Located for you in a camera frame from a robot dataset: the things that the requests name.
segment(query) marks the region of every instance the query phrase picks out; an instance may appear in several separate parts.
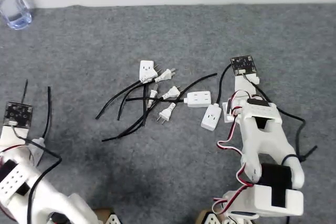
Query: black circuit board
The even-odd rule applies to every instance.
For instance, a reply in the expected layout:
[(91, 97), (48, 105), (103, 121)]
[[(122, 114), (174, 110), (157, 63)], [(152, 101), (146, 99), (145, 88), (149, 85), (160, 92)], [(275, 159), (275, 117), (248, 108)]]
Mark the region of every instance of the black circuit board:
[(32, 116), (33, 106), (16, 102), (7, 102), (4, 126), (29, 129), (32, 124)]
[(257, 69), (256, 66), (254, 65), (253, 58), (251, 55), (231, 58), (231, 64), (235, 76), (257, 73)]

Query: white power plug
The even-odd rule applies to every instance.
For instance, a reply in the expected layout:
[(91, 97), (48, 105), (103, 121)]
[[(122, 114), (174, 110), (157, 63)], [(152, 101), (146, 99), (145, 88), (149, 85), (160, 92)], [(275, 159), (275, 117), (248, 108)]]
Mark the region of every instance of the white power plug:
[(155, 71), (154, 61), (141, 60), (139, 69), (139, 80), (142, 83), (150, 82), (153, 78), (157, 77), (158, 73)]
[[(157, 88), (159, 87), (159, 85), (156, 83), (155, 85), (154, 85), (154, 88), (151, 90), (151, 94), (150, 94), (150, 98), (155, 98), (156, 96), (157, 96)], [(149, 109), (151, 106), (152, 106), (152, 104), (153, 104), (153, 101), (154, 100), (148, 100), (148, 104), (147, 104), (147, 109)]]
[(155, 78), (155, 82), (170, 80), (175, 74), (175, 68), (166, 69), (159, 77)]
[(173, 86), (172, 88), (170, 88), (168, 90), (168, 92), (166, 94), (164, 94), (162, 97), (163, 100), (166, 100), (168, 98), (172, 98), (172, 97), (178, 97), (180, 95), (180, 91), (176, 86)]
[(210, 131), (215, 130), (221, 113), (222, 108), (219, 107), (219, 104), (210, 104), (204, 114), (201, 127)]
[(184, 103), (190, 108), (206, 108), (211, 105), (210, 91), (190, 92), (184, 98)]
[(169, 122), (170, 116), (172, 115), (172, 111), (175, 108), (175, 106), (176, 106), (175, 103), (171, 103), (167, 109), (161, 111), (159, 113), (157, 121), (160, 120), (160, 118), (162, 118), (163, 119), (162, 123), (164, 123), (165, 121)]

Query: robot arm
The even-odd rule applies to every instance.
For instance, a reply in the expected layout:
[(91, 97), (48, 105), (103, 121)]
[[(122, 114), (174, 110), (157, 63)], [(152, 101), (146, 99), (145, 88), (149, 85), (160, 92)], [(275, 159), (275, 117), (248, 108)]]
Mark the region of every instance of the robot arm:
[[(303, 186), (304, 173), (282, 129), (279, 111), (274, 103), (256, 96), (250, 82), (259, 84), (259, 78), (251, 56), (233, 58), (231, 62), (236, 92), (232, 100), (223, 103), (224, 120), (233, 122), (232, 109), (238, 108), (236, 122), (243, 140), (241, 164), (245, 165), (244, 172), (254, 185), (227, 192), (223, 201), (235, 200), (225, 208), (224, 215), (237, 220), (302, 215), (303, 194), (294, 189)], [(259, 154), (268, 154), (277, 165), (261, 164)]]
[[(41, 176), (35, 166), (43, 150), (31, 143), (26, 145), (28, 140), (25, 140), (32, 112), (33, 107), (30, 105), (8, 102), (0, 137), (0, 203), (19, 224), (27, 224), (30, 191)], [(42, 145), (40, 148), (44, 147), (43, 138), (34, 139), (32, 142)], [(102, 222), (79, 195), (63, 195), (46, 178), (42, 178), (37, 184), (32, 196), (30, 213), (31, 222), (34, 224), (120, 223), (118, 217), (109, 210), (104, 214), (105, 220)]]

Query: plastic bottle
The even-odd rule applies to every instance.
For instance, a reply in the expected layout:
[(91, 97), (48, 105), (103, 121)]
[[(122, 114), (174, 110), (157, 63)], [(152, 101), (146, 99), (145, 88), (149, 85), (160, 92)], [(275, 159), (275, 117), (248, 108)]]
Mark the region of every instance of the plastic bottle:
[(0, 14), (14, 30), (24, 29), (32, 22), (23, 0), (0, 0)]

